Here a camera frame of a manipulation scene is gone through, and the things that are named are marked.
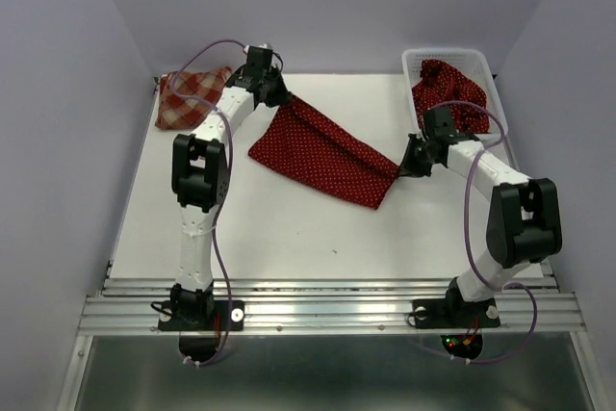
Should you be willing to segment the aluminium mounting rail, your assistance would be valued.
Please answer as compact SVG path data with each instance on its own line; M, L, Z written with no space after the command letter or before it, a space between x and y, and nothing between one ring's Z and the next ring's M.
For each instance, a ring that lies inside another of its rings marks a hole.
M537 300L535 332L586 330L574 294L559 292L552 277L523 280ZM249 280L232 281L234 299L243 300L244 330L237 335L420 334L405 322L411 301L441 298L446 279ZM78 334L90 336L171 335L158 327L150 303L168 297L165 279L109 278L88 297ZM525 332L531 303L522 290L497 295L501 328L497 334Z

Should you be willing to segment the red polka dot skirt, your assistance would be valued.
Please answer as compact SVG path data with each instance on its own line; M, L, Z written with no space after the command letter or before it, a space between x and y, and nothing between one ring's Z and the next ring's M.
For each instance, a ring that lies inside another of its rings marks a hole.
M290 180L372 210L398 179L398 165L296 96L277 109L248 156Z
M466 101L486 109L485 91L458 69L436 59L423 60L420 82L412 88L413 101L421 129L424 112L437 104L448 101ZM489 116L466 105L449 106L459 132L487 134Z

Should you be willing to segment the red plaid skirt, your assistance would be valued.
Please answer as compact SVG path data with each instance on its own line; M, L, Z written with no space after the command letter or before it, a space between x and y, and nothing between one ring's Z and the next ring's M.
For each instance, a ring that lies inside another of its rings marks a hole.
M210 113L203 100L218 104L223 88L232 75L229 66L206 72L183 71L172 91L174 73L161 78L158 113L154 125L163 131L181 131L196 128Z

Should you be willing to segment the white plastic basket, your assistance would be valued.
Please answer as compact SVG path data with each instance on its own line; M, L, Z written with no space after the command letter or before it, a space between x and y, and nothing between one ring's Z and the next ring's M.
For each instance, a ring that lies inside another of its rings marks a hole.
M424 112L450 101L455 128L484 143L507 132L507 123L489 65L474 49L408 49L401 56L411 110L411 132L424 128Z

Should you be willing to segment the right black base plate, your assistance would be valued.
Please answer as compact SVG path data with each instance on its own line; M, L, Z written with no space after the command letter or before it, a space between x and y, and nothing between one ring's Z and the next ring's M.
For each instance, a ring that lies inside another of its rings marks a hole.
M411 301L407 320L418 329L498 328L501 326L496 301L462 301L459 306L444 298L423 298Z

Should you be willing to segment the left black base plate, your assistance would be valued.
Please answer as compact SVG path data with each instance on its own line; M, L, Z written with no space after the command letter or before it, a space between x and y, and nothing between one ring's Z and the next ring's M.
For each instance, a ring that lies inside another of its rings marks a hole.
M229 309L227 299L214 299L202 307L181 307L170 300L154 301L150 307L158 315L157 328L162 332L237 332L244 329L244 303L234 300Z

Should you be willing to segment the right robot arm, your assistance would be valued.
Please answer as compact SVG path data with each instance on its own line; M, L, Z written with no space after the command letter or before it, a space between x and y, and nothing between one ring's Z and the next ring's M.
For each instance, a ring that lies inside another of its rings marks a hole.
M424 112L423 130L410 136L399 173L423 178L440 165L463 177L464 198L478 192L489 203L487 248L468 258L469 270L451 280L443 297L413 300L409 321L419 329L493 328L501 324L496 294L562 248L557 187L521 173L476 135L458 131L452 106L440 103Z

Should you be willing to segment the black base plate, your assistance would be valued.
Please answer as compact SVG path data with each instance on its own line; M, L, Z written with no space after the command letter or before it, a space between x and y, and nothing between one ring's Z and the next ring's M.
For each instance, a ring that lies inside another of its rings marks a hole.
M411 301L407 320L418 329L498 328L501 326L496 301L462 301L459 306L444 298L423 298Z
M158 315L157 328L162 332L237 332L244 329L244 303L234 300L229 309L227 299L214 299L202 307L181 307L170 300L154 301L150 307Z

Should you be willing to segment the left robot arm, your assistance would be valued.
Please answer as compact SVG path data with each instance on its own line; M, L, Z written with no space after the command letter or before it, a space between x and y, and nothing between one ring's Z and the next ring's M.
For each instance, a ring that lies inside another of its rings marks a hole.
M229 300L216 301L212 261L219 257L216 226L230 187L233 136L257 107L290 101L283 62L267 44L244 48L245 62L225 83L217 103L188 135L172 144L171 188L182 220L179 271L159 310L162 331L205 331L232 324Z

